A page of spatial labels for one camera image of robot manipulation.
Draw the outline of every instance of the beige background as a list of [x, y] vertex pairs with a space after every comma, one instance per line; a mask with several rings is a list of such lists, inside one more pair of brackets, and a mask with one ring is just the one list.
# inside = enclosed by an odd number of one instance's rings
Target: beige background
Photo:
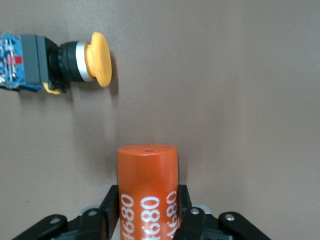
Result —
[[180, 183], [272, 239], [320, 236], [320, 2], [2, 0], [0, 30], [103, 33], [108, 88], [0, 91], [0, 239], [117, 183], [117, 148], [179, 149]]

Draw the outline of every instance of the orange cylinder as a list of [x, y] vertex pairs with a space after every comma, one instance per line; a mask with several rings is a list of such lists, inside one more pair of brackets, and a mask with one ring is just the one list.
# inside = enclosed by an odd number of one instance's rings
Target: orange cylinder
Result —
[[171, 240], [178, 221], [178, 150], [142, 144], [118, 149], [121, 240]]

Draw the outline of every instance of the orange cylinder top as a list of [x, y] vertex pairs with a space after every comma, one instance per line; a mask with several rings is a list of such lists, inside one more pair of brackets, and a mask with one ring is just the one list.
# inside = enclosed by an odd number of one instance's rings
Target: orange cylinder top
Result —
[[164, 144], [118, 149], [122, 240], [170, 240], [178, 221], [178, 150]]

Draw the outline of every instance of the silver metal ring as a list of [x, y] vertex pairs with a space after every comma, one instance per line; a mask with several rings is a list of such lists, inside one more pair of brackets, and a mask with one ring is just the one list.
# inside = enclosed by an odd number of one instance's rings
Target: silver metal ring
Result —
[[76, 58], [76, 65], [78, 67], [79, 73], [82, 79], [85, 82], [92, 82], [93, 79], [90, 77], [87, 65], [86, 65], [86, 57], [85, 57], [85, 49], [88, 43], [85, 41], [78, 41], [75, 46], [75, 58]]

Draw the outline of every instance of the metal screw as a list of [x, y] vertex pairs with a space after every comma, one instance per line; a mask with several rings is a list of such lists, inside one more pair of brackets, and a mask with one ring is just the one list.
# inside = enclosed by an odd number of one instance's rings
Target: metal screw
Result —
[[60, 219], [56, 217], [50, 221], [50, 224], [56, 224], [58, 222], [60, 222]]
[[198, 209], [192, 208], [192, 209], [191, 209], [191, 213], [192, 213], [193, 215], [197, 215], [197, 214], [199, 214], [200, 212], [199, 212]]
[[232, 222], [235, 220], [235, 217], [231, 214], [226, 214], [224, 218], [227, 219], [229, 222]]
[[92, 216], [94, 216], [94, 215], [96, 215], [97, 214], [97, 212], [96, 211], [90, 211], [89, 213], [88, 213], [88, 216], [90, 216], [90, 217], [92, 217]]

